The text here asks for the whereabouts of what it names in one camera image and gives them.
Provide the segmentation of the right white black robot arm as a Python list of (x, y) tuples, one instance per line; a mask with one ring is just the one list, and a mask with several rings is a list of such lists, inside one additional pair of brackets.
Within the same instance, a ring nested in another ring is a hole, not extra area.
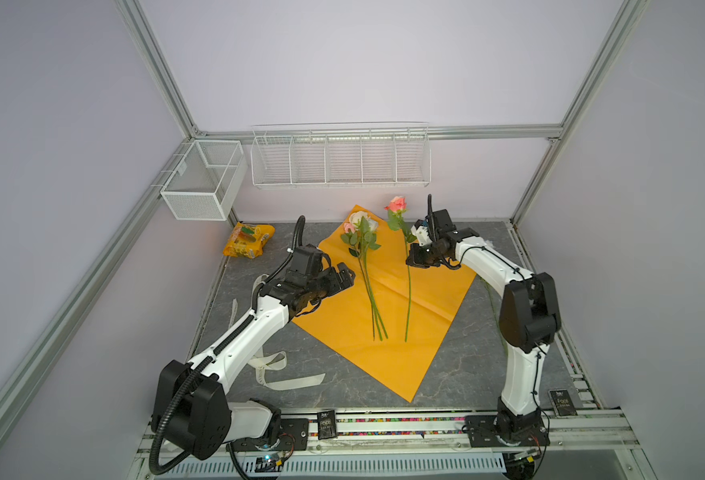
[(466, 237), (414, 243), (406, 264), (419, 268), (467, 267), (501, 297), (498, 328), (506, 344), (506, 376), (490, 431), (516, 444), (543, 427), (539, 388), (549, 346), (561, 328), (554, 279), (507, 259), (484, 239)]

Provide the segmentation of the cream fake rose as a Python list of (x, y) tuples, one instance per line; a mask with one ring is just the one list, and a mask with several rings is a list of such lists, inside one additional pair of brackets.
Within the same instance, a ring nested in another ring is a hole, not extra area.
[(350, 214), (350, 217), (348, 217), (348, 222), (352, 222), (352, 223), (355, 224), (355, 225), (357, 226), (357, 228), (358, 228), (358, 231), (359, 231), (359, 233), (358, 233), (359, 244), (360, 244), (360, 241), (361, 241), (360, 220), (362, 220), (362, 217), (363, 217), (364, 215), (368, 215), (372, 220), (374, 220), (366, 211), (363, 211), (363, 210), (359, 210), (359, 211), (353, 212), (352, 214)]

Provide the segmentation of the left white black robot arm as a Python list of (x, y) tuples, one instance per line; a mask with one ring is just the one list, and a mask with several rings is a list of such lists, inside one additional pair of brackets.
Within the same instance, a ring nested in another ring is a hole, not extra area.
[(278, 445), (280, 408), (258, 400), (229, 402), (232, 383), (268, 339), (354, 281), (355, 273), (343, 263), (308, 275), (264, 275), (254, 284), (252, 308), (220, 339), (186, 362), (170, 361), (160, 372), (154, 399), (150, 473), (166, 474), (190, 456), (206, 460), (220, 446), (246, 439)]

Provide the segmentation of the orange wrapping paper sheet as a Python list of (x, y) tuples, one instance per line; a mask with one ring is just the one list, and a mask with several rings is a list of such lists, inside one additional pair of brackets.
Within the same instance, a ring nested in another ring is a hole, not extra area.
[(405, 265), (403, 236), (378, 223), (378, 250), (367, 254), (367, 272), (383, 320), (375, 327), (361, 280), (360, 261), (342, 241), (340, 226), (320, 241), (334, 264), (344, 263), (355, 275), (352, 288), (322, 302), (314, 313), (294, 320), (306, 333), (340, 354), (407, 402), (412, 402), (475, 273), (467, 268), (418, 269)]

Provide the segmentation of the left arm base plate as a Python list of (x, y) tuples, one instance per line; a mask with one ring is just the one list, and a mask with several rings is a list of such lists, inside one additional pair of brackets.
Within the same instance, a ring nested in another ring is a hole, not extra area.
[(310, 440), (310, 420), (305, 417), (288, 417), (274, 421), (266, 433), (256, 438), (232, 441), (235, 452), (304, 451)]

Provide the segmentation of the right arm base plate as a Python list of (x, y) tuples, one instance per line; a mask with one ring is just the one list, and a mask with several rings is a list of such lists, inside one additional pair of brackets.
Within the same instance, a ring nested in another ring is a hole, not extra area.
[(540, 447), (550, 444), (548, 429), (540, 411), (514, 416), (507, 412), (495, 415), (468, 415), (462, 432), (470, 446), (480, 447)]

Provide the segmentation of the pale blue fake rose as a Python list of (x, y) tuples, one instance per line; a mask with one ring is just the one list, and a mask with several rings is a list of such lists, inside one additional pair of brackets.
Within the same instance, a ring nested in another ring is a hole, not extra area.
[(360, 220), (360, 228), (361, 228), (360, 246), (361, 246), (361, 253), (362, 253), (362, 268), (365, 273), (365, 279), (367, 282), (367, 291), (368, 291), (368, 296), (369, 296), (369, 300), (370, 300), (370, 304), (371, 304), (371, 308), (372, 308), (373, 325), (374, 325), (374, 329), (376, 331), (378, 340), (383, 341), (388, 338), (388, 334), (386, 331), (386, 327), (383, 324), (382, 317), (381, 317), (380, 311), (379, 311), (377, 303), (376, 303), (373, 282), (370, 277), (370, 269), (368, 266), (368, 254), (370, 254), (371, 250), (376, 250), (379, 247), (379, 245), (376, 243), (376, 235), (375, 235), (376, 226), (377, 226), (377, 223), (374, 220), (372, 220), (368, 215), (364, 215), (362, 217), (362, 220)]

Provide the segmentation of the light pink fake rose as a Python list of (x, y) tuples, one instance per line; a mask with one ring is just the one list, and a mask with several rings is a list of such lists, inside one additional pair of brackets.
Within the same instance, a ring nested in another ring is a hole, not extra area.
[[(364, 267), (362, 265), (362, 257), (361, 257), (362, 250), (361, 250), (361, 247), (359, 244), (358, 233), (359, 233), (359, 231), (358, 231), (358, 228), (355, 224), (353, 224), (352, 222), (344, 222), (344, 225), (342, 225), (342, 234), (340, 234), (340, 238), (342, 238), (342, 241), (348, 246), (348, 252), (350, 252), (350, 254), (352, 254), (352, 256), (358, 260), (358, 264), (359, 264), (361, 273), (363, 275), (363, 280), (364, 280), (364, 284), (366, 287), (366, 293), (368, 295), (368, 300), (371, 303), (372, 302), (372, 300), (371, 300), (372, 293), (370, 290), (370, 285), (368, 283), (368, 279), (366, 277), (366, 274), (364, 273)], [(370, 304), (370, 307), (371, 307), (371, 317), (372, 317), (372, 320), (371, 320), (372, 338), (375, 339), (377, 326), (376, 326), (375, 312), (374, 312), (374, 308), (373, 308), (372, 303)]]

